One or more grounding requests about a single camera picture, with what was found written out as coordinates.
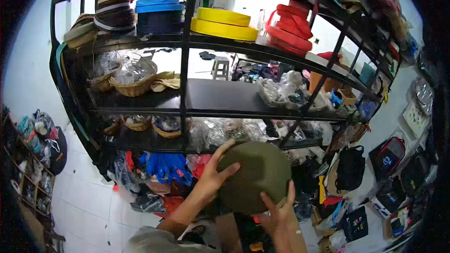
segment human arm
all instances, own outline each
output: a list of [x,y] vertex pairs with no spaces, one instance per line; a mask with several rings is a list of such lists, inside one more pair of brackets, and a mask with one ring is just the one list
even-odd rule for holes
[[289,191],[286,202],[278,207],[264,192],[261,199],[267,206],[270,216],[259,214],[258,220],[272,237],[275,249],[278,253],[307,253],[303,235],[298,227],[295,217],[293,202],[295,199],[294,182],[289,182]]
[[217,197],[217,191],[225,180],[234,175],[240,168],[239,163],[234,163],[224,171],[217,172],[217,164],[223,153],[234,143],[234,140],[229,140],[216,150],[192,192],[177,210],[158,225],[157,229],[168,231],[174,235],[175,239],[178,239],[203,207]]

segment red webbing roll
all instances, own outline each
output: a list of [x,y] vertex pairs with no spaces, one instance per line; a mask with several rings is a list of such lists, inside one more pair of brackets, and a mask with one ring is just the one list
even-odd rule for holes
[[[266,31],[271,36],[272,44],[304,56],[312,49],[312,43],[308,41],[312,33],[306,20],[307,9],[299,7],[301,5],[298,3],[291,6],[278,4],[266,22]],[[280,15],[280,20],[271,26],[275,12]]]

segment person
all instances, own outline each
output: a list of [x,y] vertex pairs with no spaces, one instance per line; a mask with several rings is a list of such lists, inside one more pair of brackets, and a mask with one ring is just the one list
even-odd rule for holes
[[[124,252],[126,253],[219,253],[206,245],[193,243],[179,243],[177,239],[194,221],[198,213],[217,197],[217,191],[225,180],[233,176],[240,168],[239,163],[228,166],[224,171],[217,172],[217,164],[224,152],[232,145],[234,140],[227,141],[217,149],[211,157],[205,170],[192,192],[183,203],[158,227],[143,227],[128,241]],[[293,210],[295,188],[289,182],[288,196],[285,203],[279,207],[264,192],[261,199],[267,206],[270,216],[258,214],[257,220],[272,237],[278,253],[306,253],[306,245],[298,227]]]

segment red and black bag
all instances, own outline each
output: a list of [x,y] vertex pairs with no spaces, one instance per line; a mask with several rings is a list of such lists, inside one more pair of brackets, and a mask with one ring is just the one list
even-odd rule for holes
[[392,137],[381,147],[374,159],[371,157],[371,160],[375,173],[378,173],[380,178],[387,178],[395,172],[404,157],[405,141],[398,137]]

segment green felt hat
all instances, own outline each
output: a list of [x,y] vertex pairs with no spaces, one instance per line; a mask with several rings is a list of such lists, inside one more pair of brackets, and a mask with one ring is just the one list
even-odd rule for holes
[[262,191],[276,204],[287,195],[291,166],[278,147],[253,141],[237,145],[223,156],[217,171],[235,162],[241,164],[240,169],[219,190],[219,198],[234,212],[251,215],[267,211]]

